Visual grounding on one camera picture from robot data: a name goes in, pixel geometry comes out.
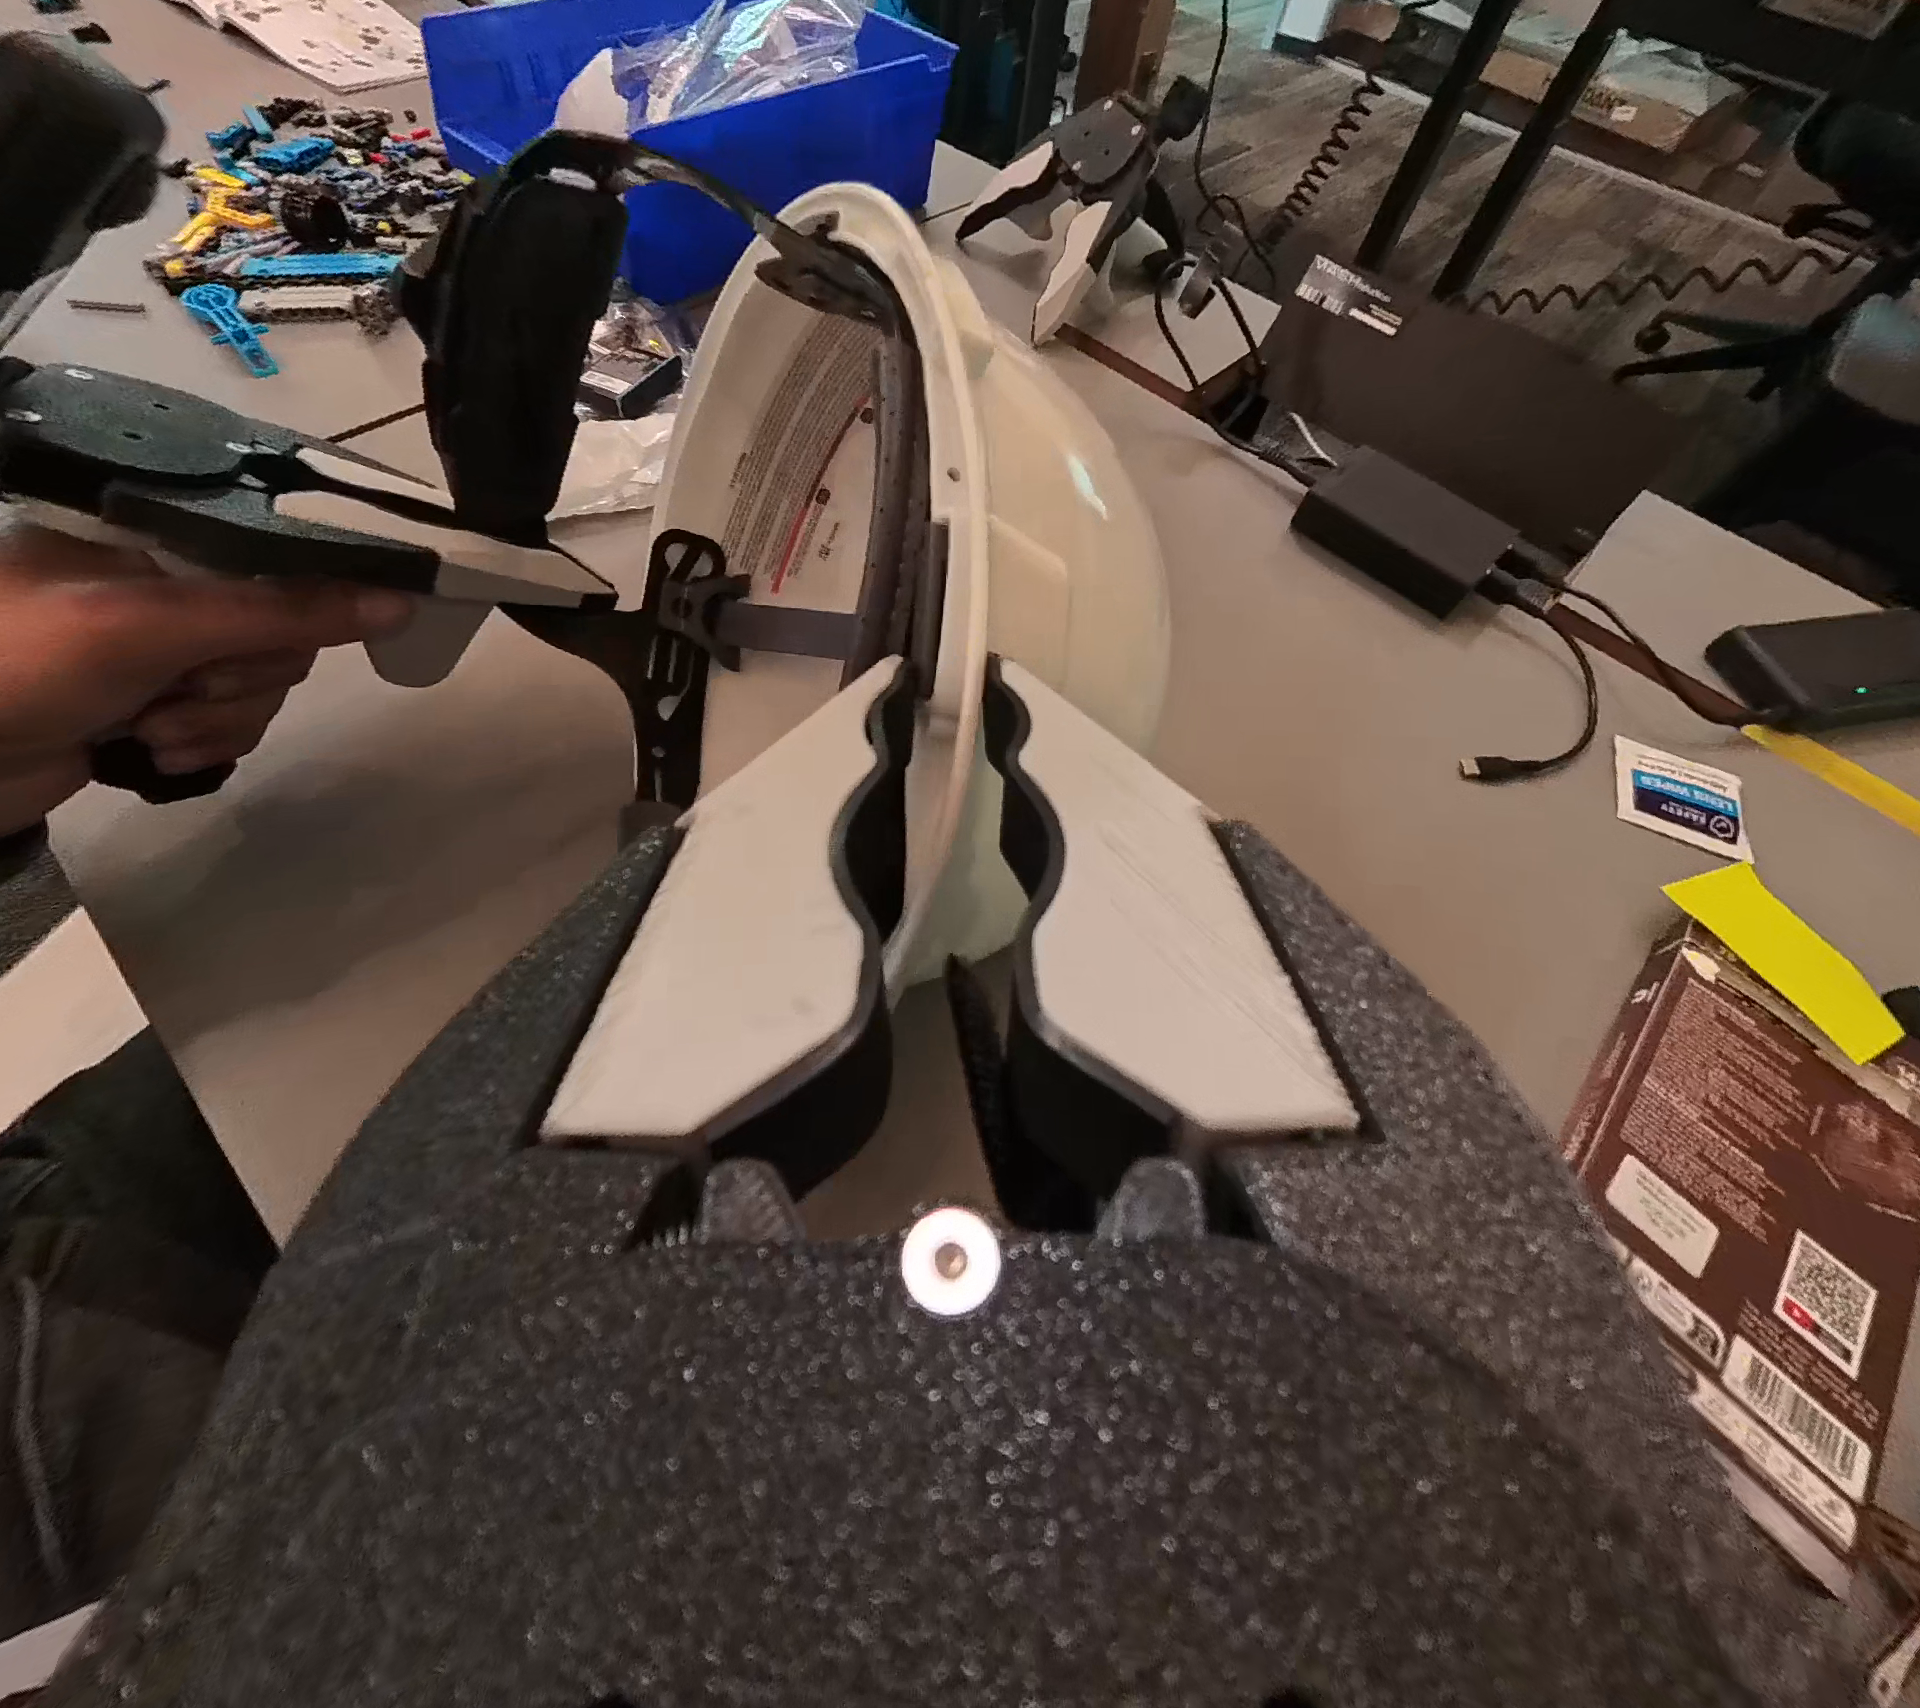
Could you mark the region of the black power bank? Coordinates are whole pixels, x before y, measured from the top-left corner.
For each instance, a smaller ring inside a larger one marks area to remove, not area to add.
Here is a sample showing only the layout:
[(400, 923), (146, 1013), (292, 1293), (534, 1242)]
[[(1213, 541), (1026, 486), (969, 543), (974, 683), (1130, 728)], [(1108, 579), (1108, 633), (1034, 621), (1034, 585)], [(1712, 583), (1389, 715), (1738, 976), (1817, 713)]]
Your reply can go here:
[(1703, 659), (1757, 722), (1789, 734), (1919, 715), (1919, 610), (1732, 626)]

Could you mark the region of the yellow tape strip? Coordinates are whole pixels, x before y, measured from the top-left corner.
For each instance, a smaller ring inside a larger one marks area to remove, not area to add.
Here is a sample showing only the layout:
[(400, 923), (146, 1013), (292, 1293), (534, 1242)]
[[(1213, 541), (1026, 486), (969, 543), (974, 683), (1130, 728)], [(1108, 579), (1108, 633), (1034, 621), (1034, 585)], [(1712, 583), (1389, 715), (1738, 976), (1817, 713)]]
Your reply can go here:
[(1860, 760), (1837, 753), (1817, 739), (1789, 734), (1766, 724), (1747, 724), (1740, 734), (1768, 753), (1804, 769), (1815, 780), (1857, 800), (1864, 809), (1880, 813), (1897, 829), (1912, 836), (1920, 834), (1919, 795), (1865, 769)]

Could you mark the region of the bundle of clear plastic bags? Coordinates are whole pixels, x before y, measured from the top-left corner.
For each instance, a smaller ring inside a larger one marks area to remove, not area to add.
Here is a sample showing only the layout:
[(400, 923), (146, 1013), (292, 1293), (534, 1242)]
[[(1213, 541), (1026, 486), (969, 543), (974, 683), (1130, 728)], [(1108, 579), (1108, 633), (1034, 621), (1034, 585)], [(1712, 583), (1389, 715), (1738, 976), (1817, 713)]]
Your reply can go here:
[(717, 0), (691, 25), (601, 50), (562, 92), (554, 127), (641, 134), (849, 78), (866, 0)]

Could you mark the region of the person's left forearm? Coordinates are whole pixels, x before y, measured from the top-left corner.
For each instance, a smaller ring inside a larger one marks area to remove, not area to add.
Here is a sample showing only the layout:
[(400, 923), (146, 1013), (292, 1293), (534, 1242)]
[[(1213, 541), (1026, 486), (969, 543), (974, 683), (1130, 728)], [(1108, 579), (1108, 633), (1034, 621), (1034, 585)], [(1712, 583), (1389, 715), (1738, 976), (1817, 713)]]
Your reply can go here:
[(32, 953), (78, 906), (45, 822), (4, 836), (4, 975)]

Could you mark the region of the yellow paper note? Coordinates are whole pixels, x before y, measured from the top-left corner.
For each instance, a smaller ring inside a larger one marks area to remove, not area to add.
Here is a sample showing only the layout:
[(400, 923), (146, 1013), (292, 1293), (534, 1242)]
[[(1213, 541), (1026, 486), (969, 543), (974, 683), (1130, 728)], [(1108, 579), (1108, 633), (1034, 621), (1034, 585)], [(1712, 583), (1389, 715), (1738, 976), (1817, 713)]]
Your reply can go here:
[(1723, 863), (1676, 878), (1662, 893), (1747, 975), (1807, 1017), (1847, 1062), (1877, 1062), (1907, 1037), (1860, 966), (1804, 922), (1761, 878), (1756, 863)]

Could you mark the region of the pile of toy building parts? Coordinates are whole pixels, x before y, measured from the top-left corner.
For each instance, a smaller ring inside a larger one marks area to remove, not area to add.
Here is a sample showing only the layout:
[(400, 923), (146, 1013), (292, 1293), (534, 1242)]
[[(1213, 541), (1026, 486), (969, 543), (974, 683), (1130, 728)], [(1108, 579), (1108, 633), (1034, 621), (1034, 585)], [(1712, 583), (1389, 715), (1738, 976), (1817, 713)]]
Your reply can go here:
[(282, 95), (205, 133), (204, 157), (163, 167), (184, 188), (181, 228), (143, 272), (175, 303), (219, 288), (248, 328), (343, 323), (387, 338), (398, 275), (471, 174), (408, 110)]

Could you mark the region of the blue plastic bin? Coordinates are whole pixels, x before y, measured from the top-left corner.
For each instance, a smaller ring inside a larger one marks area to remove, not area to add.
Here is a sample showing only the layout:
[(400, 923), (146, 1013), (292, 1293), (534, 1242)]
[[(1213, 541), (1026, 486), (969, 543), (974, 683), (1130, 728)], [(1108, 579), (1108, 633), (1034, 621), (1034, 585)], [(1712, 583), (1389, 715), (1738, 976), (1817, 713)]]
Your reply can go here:
[[(449, 157), (468, 174), (499, 171), (556, 123), (563, 87), (596, 55), (683, 29), (711, 2), (512, 0), (427, 15), (424, 55)], [(672, 121), (643, 143), (770, 209), (829, 183), (866, 183), (921, 208), (952, 62), (947, 39), (871, 12), (852, 74)], [(630, 209), (622, 275), (653, 303), (707, 295), (751, 241), (741, 219), (687, 188), (640, 188)]]

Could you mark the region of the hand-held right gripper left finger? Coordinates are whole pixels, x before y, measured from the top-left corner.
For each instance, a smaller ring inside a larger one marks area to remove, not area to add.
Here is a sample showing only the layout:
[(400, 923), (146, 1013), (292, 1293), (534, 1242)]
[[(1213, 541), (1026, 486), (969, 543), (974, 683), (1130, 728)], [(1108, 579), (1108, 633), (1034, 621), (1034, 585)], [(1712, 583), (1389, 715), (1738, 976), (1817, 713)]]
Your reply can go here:
[(857, 1151), (895, 1077), (914, 674), (880, 661), (683, 815), (546, 1144)]

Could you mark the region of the spare black grey gripper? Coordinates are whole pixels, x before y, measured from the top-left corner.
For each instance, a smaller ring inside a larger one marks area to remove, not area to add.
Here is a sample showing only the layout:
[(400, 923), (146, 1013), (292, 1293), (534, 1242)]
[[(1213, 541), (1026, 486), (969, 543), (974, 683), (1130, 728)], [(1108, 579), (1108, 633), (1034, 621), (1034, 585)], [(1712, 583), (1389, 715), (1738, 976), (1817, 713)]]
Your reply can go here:
[(1034, 301), (1034, 348), (1078, 323), (1093, 291), (1110, 281), (1116, 244), (1138, 224), (1161, 242), (1143, 258), (1154, 288), (1188, 267), (1185, 228), (1159, 181), (1159, 159), (1165, 148), (1200, 129), (1209, 105), (1209, 90), (1188, 74), (1176, 74), (1158, 105), (1110, 92), (1051, 124), (972, 199), (956, 228), (959, 242), (997, 223), (1050, 241), (1054, 214), (1069, 208), (1069, 224)]

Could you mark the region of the black mesh office chair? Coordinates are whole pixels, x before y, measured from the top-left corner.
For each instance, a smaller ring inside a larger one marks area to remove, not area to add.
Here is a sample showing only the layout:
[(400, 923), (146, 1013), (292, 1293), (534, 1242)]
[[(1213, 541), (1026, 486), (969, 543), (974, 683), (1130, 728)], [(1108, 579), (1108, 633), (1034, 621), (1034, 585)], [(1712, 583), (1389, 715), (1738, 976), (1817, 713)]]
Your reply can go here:
[(1871, 601), (1916, 608), (1919, 123), (1831, 95), (1796, 133), (1794, 159), (1831, 199), (1800, 208), (1791, 229), (1860, 214), (1876, 244), (1864, 277), (1796, 328), (1666, 305), (1637, 330), (1643, 358), (1613, 381), (1756, 372), (1750, 401), (1776, 401), (1777, 426), (1693, 511)]

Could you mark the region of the white hard hat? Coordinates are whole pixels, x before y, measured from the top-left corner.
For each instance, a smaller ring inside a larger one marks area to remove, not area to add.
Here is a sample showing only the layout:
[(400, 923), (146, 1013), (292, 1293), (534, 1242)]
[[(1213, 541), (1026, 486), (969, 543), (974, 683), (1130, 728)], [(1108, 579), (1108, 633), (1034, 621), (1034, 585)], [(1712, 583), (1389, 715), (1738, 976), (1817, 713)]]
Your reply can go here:
[(1149, 511), (1059, 366), (1006, 330), (870, 183), (785, 208), (658, 148), (554, 129), (471, 183), (398, 277), (433, 447), (468, 526), (526, 539), (558, 505), (591, 326), (630, 203), (751, 229), (695, 350), (632, 610), (537, 610), (632, 710), (622, 836), (668, 823), (866, 674), (916, 676), (895, 990), (1006, 946), (989, 659), (1125, 747), (1158, 734), (1170, 593)]

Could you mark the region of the brown printed box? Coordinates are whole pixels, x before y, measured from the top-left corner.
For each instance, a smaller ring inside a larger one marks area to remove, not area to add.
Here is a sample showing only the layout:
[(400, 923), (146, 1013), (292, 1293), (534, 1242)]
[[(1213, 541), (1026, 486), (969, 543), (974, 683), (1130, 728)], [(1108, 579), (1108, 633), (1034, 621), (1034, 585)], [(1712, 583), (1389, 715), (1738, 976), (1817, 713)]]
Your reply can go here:
[(1916, 1528), (1916, 1043), (1854, 1063), (1703, 923), (1658, 942), (1562, 1156), (1745, 1515), (1847, 1599)]

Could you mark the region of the clear plastic bag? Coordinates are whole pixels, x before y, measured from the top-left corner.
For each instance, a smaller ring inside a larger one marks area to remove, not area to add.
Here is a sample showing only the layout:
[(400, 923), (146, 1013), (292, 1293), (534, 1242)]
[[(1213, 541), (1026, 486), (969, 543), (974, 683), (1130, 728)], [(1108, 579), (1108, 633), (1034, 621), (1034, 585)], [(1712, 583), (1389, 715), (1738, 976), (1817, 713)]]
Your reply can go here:
[[(698, 328), (682, 310), (636, 295), (617, 295), (591, 328), (584, 362), (591, 352), (682, 352), (687, 381), (696, 343)], [(558, 495), (549, 507), (549, 522), (604, 521), (646, 511), (665, 479), (682, 392), (640, 421), (598, 421), (582, 415), (574, 391), (574, 446)]]

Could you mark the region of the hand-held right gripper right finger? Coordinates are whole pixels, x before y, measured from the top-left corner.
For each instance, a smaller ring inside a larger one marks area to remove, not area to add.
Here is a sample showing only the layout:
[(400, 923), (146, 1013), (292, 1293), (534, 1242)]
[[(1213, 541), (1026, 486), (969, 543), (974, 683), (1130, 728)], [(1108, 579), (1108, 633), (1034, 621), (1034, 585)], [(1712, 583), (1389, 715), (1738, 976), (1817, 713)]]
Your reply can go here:
[(1350, 1136), (1362, 1103), (1213, 812), (1030, 669), (985, 744), (1011, 942), (1011, 1110), (1031, 1139)]

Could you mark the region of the person's left hand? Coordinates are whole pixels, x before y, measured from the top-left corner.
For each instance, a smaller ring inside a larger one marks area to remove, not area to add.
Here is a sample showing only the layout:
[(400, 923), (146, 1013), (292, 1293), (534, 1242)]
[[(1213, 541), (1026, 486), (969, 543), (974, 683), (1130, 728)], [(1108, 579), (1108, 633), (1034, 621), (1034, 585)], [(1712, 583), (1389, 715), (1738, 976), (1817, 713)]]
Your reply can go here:
[(143, 740), (163, 773), (248, 755), (322, 650), (384, 639), (413, 610), (370, 585), (168, 576), (6, 512), (6, 838), (91, 783), (100, 739)]

